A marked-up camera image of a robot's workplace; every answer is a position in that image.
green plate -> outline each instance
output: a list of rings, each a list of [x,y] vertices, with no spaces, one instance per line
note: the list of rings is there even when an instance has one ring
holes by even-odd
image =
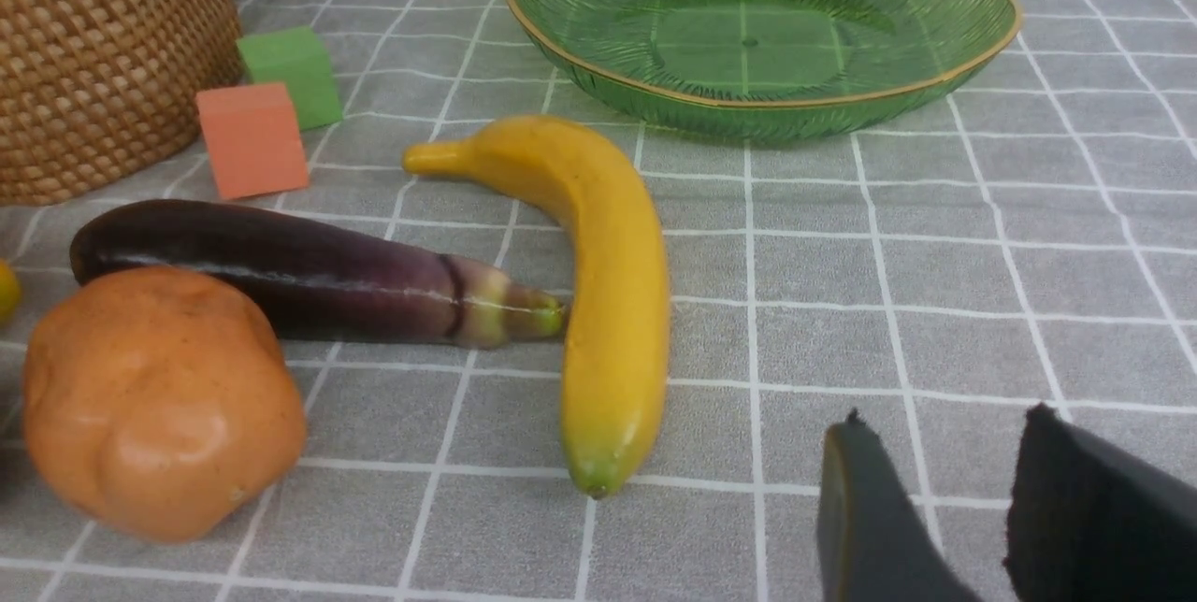
[[[719,139],[847,133],[971,79],[1017,0],[506,0],[575,84],[649,123]]]

woven basket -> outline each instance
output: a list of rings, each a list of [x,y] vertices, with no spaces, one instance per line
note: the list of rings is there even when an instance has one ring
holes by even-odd
[[[53,205],[200,134],[242,74],[232,0],[0,0],[0,205]]]

checkered tablecloth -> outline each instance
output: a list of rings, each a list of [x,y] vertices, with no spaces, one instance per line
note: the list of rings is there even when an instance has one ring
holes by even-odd
[[[1197,0],[1022,0],[1026,26],[948,99],[801,151],[645,128],[564,81],[503,0],[238,0],[311,24],[347,117],[310,189],[253,201],[466,254],[567,292],[569,241],[403,147],[517,113],[595,126],[643,172],[675,296],[651,462],[600,504],[558,443],[560,347],[288,343],[311,438],[208,539],[140,545],[65,507],[19,440],[24,339],[75,285],[86,219],[214,200],[202,146],[66,205],[0,209],[26,304],[0,335],[5,602],[821,600],[821,434],[859,407],[946,559],[1013,600],[1003,521],[1025,411],[1197,481]]]

banana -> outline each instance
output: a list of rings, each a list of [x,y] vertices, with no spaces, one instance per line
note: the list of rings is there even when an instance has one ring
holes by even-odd
[[[650,455],[664,413],[669,272],[643,180],[602,134],[563,117],[500,117],[467,139],[408,147],[411,175],[464,177],[542,209],[573,243],[561,367],[570,479],[602,499]]]
[[[8,262],[0,259],[0,324],[8,322],[17,306],[20,305],[20,281],[17,274],[8,267]]]

purple eggplant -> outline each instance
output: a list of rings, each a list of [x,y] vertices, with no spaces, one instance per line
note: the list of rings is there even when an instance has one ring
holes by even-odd
[[[281,339],[494,348],[557,338],[566,324],[560,300],[487,262],[248,206],[132,202],[71,242],[79,285],[156,264],[243,291]]]

